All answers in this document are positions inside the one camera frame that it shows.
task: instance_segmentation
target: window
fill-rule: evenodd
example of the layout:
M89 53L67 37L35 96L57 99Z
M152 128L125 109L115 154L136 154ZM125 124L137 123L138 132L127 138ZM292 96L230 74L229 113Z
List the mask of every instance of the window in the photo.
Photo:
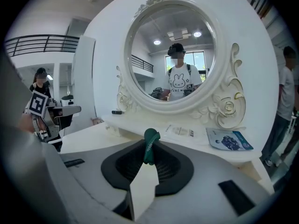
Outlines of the window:
M195 65L200 73L201 81L204 82L206 79L206 62L205 54L203 51L200 52L189 52L185 54L184 62L190 65ZM173 65L170 61L170 56L165 58L166 71L168 71Z

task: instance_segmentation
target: sneaker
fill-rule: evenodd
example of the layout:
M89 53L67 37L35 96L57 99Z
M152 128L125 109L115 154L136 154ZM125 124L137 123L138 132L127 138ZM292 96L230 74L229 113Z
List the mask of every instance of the sneaker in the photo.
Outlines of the sneaker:
M266 160L265 163L267 164L267 166L271 167L272 166L272 162L270 160Z
M278 166L281 164L281 162L282 162L281 159L279 159L279 160L275 163L275 166L278 167Z

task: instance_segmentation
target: bunny graphic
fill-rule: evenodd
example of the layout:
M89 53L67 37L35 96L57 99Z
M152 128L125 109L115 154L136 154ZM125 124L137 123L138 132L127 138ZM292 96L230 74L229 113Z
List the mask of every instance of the bunny graphic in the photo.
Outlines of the bunny graphic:
M174 76L174 81L173 81L173 87L175 88L182 88L185 86L185 80L183 80L183 77L184 77L184 74L180 74L179 77L178 75L176 74Z

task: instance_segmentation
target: rabbit print shirt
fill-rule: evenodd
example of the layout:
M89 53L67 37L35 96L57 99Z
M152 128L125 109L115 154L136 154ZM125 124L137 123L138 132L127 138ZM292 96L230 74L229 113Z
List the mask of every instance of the rabbit print shirt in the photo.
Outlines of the rabbit print shirt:
M199 85L202 83L200 74L194 65L190 65L191 75L189 75L187 64L180 68L172 67L170 77L166 72L162 89L170 90L169 101L184 97L184 90L188 84Z

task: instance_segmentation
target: woman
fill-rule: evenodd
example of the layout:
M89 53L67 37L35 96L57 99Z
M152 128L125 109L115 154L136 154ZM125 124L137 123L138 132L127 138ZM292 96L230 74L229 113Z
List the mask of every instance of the woman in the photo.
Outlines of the woman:
M49 98L51 98L49 87L44 83L47 81L47 72L45 68L38 68L36 74L34 75L33 84L30 86L30 90L36 90Z

